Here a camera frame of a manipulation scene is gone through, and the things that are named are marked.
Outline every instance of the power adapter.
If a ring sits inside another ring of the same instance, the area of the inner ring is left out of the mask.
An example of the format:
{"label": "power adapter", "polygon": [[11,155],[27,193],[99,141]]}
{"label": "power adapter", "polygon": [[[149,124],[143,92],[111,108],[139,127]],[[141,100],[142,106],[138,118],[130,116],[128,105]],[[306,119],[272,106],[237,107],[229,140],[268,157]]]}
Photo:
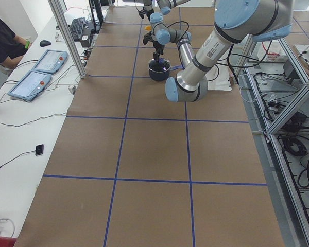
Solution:
{"label": "power adapter", "polygon": [[43,144],[36,145],[36,156],[43,154]]}

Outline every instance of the white desk surface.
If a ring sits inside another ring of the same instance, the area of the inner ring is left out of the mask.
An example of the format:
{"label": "white desk surface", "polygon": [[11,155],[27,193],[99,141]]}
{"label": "white desk surface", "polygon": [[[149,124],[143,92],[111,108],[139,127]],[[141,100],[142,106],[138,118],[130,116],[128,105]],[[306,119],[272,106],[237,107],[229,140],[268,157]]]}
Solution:
{"label": "white desk surface", "polygon": [[[73,17],[78,16],[69,14],[66,18],[67,22],[70,23]],[[55,41],[55,35],[56,21],[52,18],[23,57],[21,63],[39,59],[47,49],[68,51],[64,41]],[[40,47],[41,40],[49,40],[51,45]],[[75,44],[81,54],[84,48],[79,42]],[[8,80],[20,80],[33,68],[34,64],[29,63],[16,68]],[[73,60],[69,56],[52,80],[57,79],[72,64]],[[67,112],[73,99],[68,85],[76,84],[76,78],[78,81],[78,72],[73,66],[69,74],[60,80],[58,88],[42,92],[32,102],[13,100],[0,104],[0,122],[20,125],[39,117]],[[13,86],[14,84],[4,84],[0,90],[0,98]],[[12,99],[12,97],[6,94],[2,101],[8,99]],[[54,116],[18,128],[0,125],[0,165],[23,152],[34,151],[36,145],[44,144],[43,155],[35,156],[35,153],[23,155],[0,169],[0,218],[9,218],[15,223],[14,237],[18,237],[20,234],[64,120],[65,116]],[[10,237],[12,226],[9,223],[2,226],[4,226],[4,230],[1,232],[1,236]]]}

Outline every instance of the red object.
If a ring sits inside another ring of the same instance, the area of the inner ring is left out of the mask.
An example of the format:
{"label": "red object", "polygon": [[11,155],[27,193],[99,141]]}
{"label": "red object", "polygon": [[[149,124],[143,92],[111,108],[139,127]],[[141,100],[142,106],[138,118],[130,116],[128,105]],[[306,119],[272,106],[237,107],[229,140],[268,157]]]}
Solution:
{"label": "red object", "polygon": [[13,247],[15,242],[15,238],[0,237],[0,247]]}

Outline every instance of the black keyboard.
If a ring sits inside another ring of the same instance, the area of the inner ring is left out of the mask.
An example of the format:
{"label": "black keyboard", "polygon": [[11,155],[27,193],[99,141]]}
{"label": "black keyboard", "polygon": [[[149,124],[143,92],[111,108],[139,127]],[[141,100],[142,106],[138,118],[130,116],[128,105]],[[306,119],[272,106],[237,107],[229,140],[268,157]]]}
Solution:
{"label": "black keyboard", "polygon": [[74,41],[80,41],[82,38],[82,31],[85,25],[85,18],[80,17],[72,20],[70,31]]}

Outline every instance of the blue tablet device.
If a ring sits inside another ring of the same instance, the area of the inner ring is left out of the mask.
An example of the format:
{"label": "blue tablet device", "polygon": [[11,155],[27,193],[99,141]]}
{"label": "blue tablet device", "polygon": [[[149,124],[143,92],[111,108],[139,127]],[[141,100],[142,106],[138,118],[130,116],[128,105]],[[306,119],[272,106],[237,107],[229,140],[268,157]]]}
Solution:
{"label": "blue tablet device", "polygon": [[47,50],[33,67],[33,70],[54,74],[67,60],[67,52],[60,50]]}
{"label": "blue tablet device", "polygon": [[51,81],[52,75],[30,70],[9,92],[8,95],[31,102]]}

